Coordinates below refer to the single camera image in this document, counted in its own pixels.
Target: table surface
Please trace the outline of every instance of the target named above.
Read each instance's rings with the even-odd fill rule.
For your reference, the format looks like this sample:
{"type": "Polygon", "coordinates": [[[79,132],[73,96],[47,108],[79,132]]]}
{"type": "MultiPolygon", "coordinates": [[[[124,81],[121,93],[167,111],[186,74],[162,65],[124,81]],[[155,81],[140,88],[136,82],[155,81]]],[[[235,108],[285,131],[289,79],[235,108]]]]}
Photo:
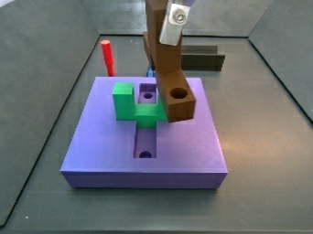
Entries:
{"type": "MultiPolygon", "coordinates": [[[[141,37],[111,39],[117,76],[146,75],[141,37]]],[[[36,169],[2,231],[313,230],[313,131],[275,75],[243,38],[187,37],[218,45],[222,72],[202,78],[228,175],[214,189],[71,188],[59,172],[93,78],[100,47],[80,73],[36,169]]]]}

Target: purple block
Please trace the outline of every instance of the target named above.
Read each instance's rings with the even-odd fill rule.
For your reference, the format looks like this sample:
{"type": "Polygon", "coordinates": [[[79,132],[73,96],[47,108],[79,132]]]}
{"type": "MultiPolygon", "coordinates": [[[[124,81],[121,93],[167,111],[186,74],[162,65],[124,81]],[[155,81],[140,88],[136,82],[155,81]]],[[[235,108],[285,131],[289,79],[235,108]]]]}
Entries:
{"type": "Polygon", "coordinates": [[[227,175],[200,79],[187,79],[196,98],[194,119],[158,122],[156,155],[135,156],[135,122],[116,121],[115,82],[154,78],[96,78],[67,151],[61,173],[73,187],[218,188],[227,175]]]}

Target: rectangular slot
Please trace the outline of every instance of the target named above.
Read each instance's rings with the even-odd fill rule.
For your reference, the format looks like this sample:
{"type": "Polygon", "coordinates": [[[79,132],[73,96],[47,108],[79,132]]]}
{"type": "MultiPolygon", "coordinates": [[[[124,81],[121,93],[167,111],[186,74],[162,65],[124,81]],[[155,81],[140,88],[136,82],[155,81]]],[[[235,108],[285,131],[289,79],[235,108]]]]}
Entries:
{"type": "MultiPolygon", "coordinates": [[[[156,103],[156,84],[139,85],[137,103],[156,103]]],[[[156,129],[135,129],[133,158],[156,158],[156,129]]]]}
{"type": "Polygon", "coordinates": [[[133,158],[156,158],[156,129],[135,129],[133,158]]]}
{"type": "Polygon", "coordinates": [[[156,103],[156,84],[140,84],[137,103],[156,103]]]}

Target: red peg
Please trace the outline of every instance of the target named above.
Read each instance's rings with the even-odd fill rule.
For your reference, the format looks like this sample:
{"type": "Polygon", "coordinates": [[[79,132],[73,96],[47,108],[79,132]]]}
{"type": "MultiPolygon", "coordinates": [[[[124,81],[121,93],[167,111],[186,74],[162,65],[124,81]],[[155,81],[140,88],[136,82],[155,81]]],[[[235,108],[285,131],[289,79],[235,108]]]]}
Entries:
{"type": "Polygon", "coordinates": [[[113,77],[115,71],[113,71],[113,58],[112,58],[111,42],[109,42],[109,40],[103,40],[100,43],[101,43],[101,49],[103,49],[104,63],[107,66],[107,75],[108,75],[108,77],[113,77]]]}

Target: hole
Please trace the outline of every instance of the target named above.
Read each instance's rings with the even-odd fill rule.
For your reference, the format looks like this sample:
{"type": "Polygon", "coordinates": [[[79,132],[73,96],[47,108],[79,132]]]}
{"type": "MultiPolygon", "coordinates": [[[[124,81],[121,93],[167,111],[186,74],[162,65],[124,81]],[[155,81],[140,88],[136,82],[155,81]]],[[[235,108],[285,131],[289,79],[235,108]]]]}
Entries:
{"type": "Polygon", "coordinates": [[[151,152],[150,151],[143,151],[139,155],[139,158],[151,158],[151,152]]]}
{"type": "Polygon", "coordinates": [[[172,98],[175,99],[184,99],[187,96],[187,91],[183,90],[182,88],[174,88],[170,93],[172,98]]]}
{"type": "Polygon", "coordinates": [[[150,99],[150,98],[152,97],[152,95],[147,92],[147,93],[143,94],[143,97],[144,97],[146,99],[150,99]]]}

